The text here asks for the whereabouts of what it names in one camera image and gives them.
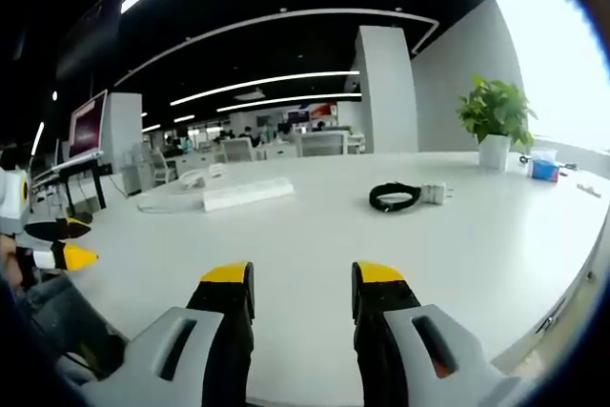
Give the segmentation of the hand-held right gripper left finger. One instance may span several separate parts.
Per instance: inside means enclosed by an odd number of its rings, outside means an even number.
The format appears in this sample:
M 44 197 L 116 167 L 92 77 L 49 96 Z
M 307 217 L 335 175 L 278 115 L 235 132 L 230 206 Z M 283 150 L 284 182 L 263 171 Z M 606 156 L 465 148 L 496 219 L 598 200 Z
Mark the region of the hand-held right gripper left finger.
M 243 406 L 254 349 L 254 265 L 204 274 L 127 345 L 122 365 L 83 386 L 90 406 Z

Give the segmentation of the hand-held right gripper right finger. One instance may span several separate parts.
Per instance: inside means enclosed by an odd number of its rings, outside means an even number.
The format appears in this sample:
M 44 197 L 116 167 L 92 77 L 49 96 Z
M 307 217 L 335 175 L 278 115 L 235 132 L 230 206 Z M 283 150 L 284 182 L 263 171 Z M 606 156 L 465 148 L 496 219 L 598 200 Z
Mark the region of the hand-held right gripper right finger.
M 438 306 L 421 304 L 389 266 L 353 263 L 352 309 L 367 406 L 520 406 L 532 390 Z

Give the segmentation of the person's left hand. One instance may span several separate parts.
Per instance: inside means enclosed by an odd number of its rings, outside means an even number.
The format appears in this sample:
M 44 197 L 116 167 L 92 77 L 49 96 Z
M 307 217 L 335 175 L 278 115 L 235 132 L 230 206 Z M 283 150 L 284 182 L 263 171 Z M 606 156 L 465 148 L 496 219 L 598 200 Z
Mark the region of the person's left hand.
M 23 281 L 23 275 L 16 258 L 17 247 L 15 241 L 4 234 L 1 235 L 0 246 L 1 276 L 3 276 L 9 286 L 14 290 L 18 288 Z

